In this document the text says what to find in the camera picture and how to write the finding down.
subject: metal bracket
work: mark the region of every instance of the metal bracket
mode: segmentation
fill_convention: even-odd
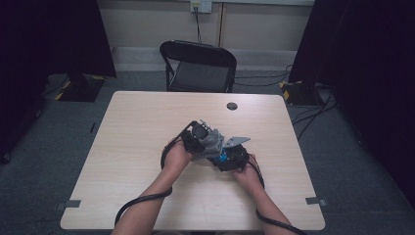
[[[251,140],[250,137],[234,137],[232,136],[226,143],[223,145],[223,148],[232,148],[238,146],[244,142]]]
[[[305,201],[308,205],[318,204],[320,207],[325,207],[329,205],[325,199],[318,199],[317,197],[306,198]]]
[[[67,200],[65,203],[57,203],[55,210],[63,211],[66,208],[79,208],[80,200]]]

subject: wall outlet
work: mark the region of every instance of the wall outlet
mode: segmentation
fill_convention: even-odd
[[[198,10],[198,12],[201,12],[201,5],[201,1],[190,1],[190,12],[196,12],[195,8]]]
[[[211,1],[190,1],[190,12],[195,12],[195,8],[198,13],[211,13]]]

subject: chair backrest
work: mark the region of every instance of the chair backrest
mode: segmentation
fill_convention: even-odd
[[[210,65],[236,69],[235,57],[221,47],[195,42],[171,40],[160,47],[164,61],[169,65],[170,60],[194,64]]]

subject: hand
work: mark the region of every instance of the hand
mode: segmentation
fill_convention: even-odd
[[[257,165],[255,160],[255,155],[250,154],[249,162],[253,165]],[[250,164],[246,164],[244,170],[241,172],[238,169],[233,171],[233,175],[235,176],[238,183],[245,189],[247,192],[252,195],[257,190],[263,190],[262,185],[260,184],[259,177],[254,169],[254,167]]]
[[[164,168],[180,174],[192,159],[193,155],[186,151],[183,141],[179,139],[168,151]]]

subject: robotic device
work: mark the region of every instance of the robotic device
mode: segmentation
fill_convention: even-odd
[[[179,138],[183,140],[186,150],[195,155],[193,161],[208,159],[220,171],[237,168],[244,170],[250,159],[247,150],[241,145],[249,141],[249,137],[231,137],[223,143],[224,136],[217,129],[211,129],[203,120],[201,123],[193,120],[167,145],[161,156],[161,168],[163,168],[165,155],[168,153],[166,150],[171,148]]]

